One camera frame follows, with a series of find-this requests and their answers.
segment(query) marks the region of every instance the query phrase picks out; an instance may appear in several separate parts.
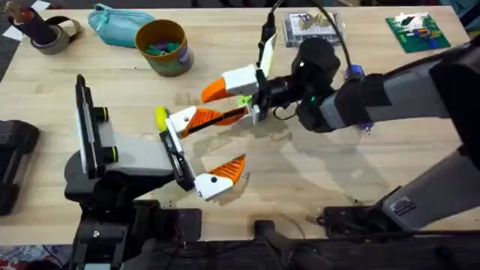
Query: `wooden tabletop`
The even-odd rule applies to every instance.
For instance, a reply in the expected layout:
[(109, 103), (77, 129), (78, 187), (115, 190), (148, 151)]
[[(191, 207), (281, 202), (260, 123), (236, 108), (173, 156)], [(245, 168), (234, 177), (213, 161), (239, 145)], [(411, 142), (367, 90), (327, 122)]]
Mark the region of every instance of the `wooden tabletop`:
[[(468, 41), (450, 7), (335, 8), (346, 24), (346, 43), (353, 63), (366, 73), (386, 72), (439, 50), (406, 54), (385, 22), (400, 12), (428, 11), (452, 45)], [(289, 73), (296, 49), (284, 47), (280, 33), (271, 76)], [(115, 131), (158, 140), (155, 107), (175, 112), (199, 105), (200, 92), (222, 72), (257, 60), (257, 42), (266, 9), (146, 10), (182, 25), (195, 54), (193, 68), (176, 78), (158, 76), (135, 49), (105, 45), (87, 23), (90, 10), (47, 10), (44, 17), (65, 15), (79, 20), (85, 32), (66, 51), (40, 54), (25, 39), (0, 84), (0, 117), (20, 119), (42, 130), (19, 201), (11, 216), (0, 218), (0, 245), (72, 242), (80, 207), (64, 198), (63, 171), (79, 148), (74, 127), (74, 85), (82, 74), (97, 106), (107, 106)], [(335, 86), (342, 82), (344, 56)], [(235, 100), (208, 104), (232, 109)], [(374, 203), (398, 185), (405, 185), (452, 152), (459, 139), (449, 120), (420, 118), (377, 123), (371, 134), (355, 128), (309, 133), (292, 118), (272, 117), (257, 127), (210, 127), (183, 141), (198, 173), (240, 154), (247, 154), (244, 175), (233, 190), (213, 202), (175, 183), (155, 190), (166, 206), (203, 211), (202, 239), (249, 239), (256, 219), (272, 219), (294, 238), (323, 237), (308, 221), (322, 207)], [(433, 224), (443, 229), (480, 228), (479, 210)]]

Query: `blue pouch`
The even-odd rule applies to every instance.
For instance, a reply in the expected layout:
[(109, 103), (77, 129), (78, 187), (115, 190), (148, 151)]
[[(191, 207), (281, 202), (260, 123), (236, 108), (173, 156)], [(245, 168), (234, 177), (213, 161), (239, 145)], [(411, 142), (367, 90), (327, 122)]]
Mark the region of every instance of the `blue pouch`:
[(88, 24), (108, 45), (135, 48), (135, 34), (144, 24), (155, 20), (147, 13), (135, 10), (118, 10), (96, 4), (88, 15)]

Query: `tape roll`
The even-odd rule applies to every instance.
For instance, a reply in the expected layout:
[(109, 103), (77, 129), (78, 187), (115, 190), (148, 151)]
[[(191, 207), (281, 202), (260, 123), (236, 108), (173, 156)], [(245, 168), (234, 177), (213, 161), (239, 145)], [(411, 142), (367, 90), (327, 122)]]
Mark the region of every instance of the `tape roll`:
[(70, 43), (68, 34), (62, 27), (58, 25), (51, 25), (50, 27), (57, 34), (57, 38), (52, 43), (40, 45), (32, 39), (30, 40), (31, 45), (44, 55), (54, 55), (56, 53), (60, 53), (61, 51), (65, 50)]
[[(68, 20), (70, 20), (75, 27), (75, 34), (71, 36), (59, 25)], [(45, 20), (45, 23), (49, 24), (50, 28), (57, 34), (57, 38), (53, 42), (44, 45), (36, 43), (33, 39), (30, 40), (30, 44), (44, 55), (54, 55), (65, 50), (68, 44), (75, 41), (82, 31), (81, 25), (75, 19), (70, 19), (66, 16), (53, 16)]]

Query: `black case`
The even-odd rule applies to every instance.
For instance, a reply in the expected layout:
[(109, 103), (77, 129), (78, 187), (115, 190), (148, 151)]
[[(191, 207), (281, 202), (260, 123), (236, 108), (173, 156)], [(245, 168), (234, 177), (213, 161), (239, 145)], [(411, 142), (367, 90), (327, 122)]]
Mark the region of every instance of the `black case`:
[(20, 161), (35, 148), (40, 131), (24, 121), (0, 121), (0, 215), (8, 215), (20, 192)]

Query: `circuit board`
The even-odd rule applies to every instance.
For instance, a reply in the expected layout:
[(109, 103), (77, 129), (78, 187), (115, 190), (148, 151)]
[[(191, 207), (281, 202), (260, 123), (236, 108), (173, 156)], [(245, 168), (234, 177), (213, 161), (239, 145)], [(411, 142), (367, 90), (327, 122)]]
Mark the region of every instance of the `circuit board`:
[(428, 12), (401, 14), (386, 18), (386, 22), (405, 53), (450, 47), (449, 41)]

